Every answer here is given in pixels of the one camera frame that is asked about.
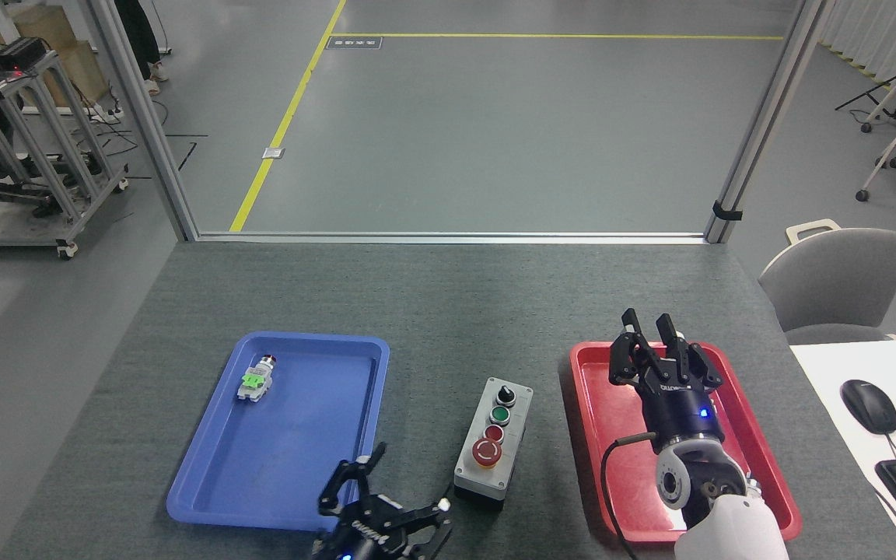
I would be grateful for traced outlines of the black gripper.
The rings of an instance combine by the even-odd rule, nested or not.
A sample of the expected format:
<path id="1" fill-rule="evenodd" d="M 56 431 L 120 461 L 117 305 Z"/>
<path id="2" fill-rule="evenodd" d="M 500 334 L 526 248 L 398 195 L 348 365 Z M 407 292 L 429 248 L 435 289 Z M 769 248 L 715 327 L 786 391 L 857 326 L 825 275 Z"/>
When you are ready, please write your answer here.
<path id="1" fill-rule="evenodd" d="M 658 316 L 656 326 L 665 358 L 654 368 L 657 354 L 641 331 L 634 308 L 621 315 L 622 332 L 609 348 L 609 383 L 638 386 L 642 416 L 648 432 L 657 433 L 651 442 L 654 453 L 671 443 L 712 437 L 725 442 L 722 426 L 709 394 L 724 379 L 700 344 L 689 343 L 668 313 Z"/>
<path id="2" fill-rule="evenodd" d="M 369 490 L 369 475 L 385 451 L 387 444 L 380 442 L 370 455 L 339 461 L 317 500 L 319 514 L 337 517 L 338 524 L 313 543 L 312 559 L 436 559 L 453 529 L 451 502 L 441 497 L 431 506 L 389 516 L 383 497 Z M 358 485 L 359 500 L 342 504 L 339 493 L 349 481 Z M 410 541 L 430 527 L 435 530 L 426 542 Z"/>

